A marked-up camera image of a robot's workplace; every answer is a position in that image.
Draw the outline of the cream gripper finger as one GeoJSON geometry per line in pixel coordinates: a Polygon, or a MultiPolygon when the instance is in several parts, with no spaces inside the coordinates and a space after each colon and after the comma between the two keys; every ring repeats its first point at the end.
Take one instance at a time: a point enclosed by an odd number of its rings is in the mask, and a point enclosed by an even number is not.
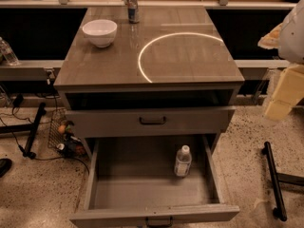
{"type": "Polygon", "coordinates": [[[264,116],[272,121],[283,120],[304,99],[304,66],[290,64],[279,76],[264,116]]]}
{"type": "Polygon", "coordinates": [[[258,41],[257,45],[260,48],[265,48],[265,49],[278,48],[279,35],[281,32],[281,28],[282,28],[282,24],[277,25],[269,33],[267,33],[265,36],[261,37],[260,40],[258,41]]]}

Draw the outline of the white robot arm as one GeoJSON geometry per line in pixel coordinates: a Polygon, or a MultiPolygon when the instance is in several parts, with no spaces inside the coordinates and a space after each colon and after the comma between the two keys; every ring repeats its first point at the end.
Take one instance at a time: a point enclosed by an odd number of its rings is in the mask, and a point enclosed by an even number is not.
{"type": "Polygon", "coordinates": [[[290,64],[281,73],[264,116],[283,120],[304,99],[304,0],[300,0],[283,22],[261,37],[257,45],[278,50],[290,64]]]}

